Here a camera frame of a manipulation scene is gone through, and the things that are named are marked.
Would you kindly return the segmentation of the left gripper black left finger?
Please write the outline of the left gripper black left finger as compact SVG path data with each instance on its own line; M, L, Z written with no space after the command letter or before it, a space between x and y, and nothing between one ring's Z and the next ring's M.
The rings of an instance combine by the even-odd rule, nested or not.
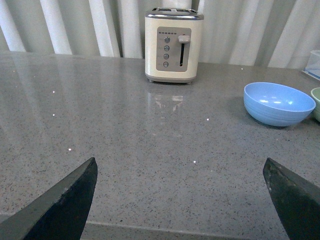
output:
M91 157L29 205L0 224L2 240L79 240L98 178Z

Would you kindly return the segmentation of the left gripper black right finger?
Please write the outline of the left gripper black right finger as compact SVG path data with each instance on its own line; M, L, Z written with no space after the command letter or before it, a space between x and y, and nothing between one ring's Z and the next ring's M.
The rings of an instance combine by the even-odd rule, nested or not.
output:
M277 215L291 240L320 238L320 188L272 158L263 177Z

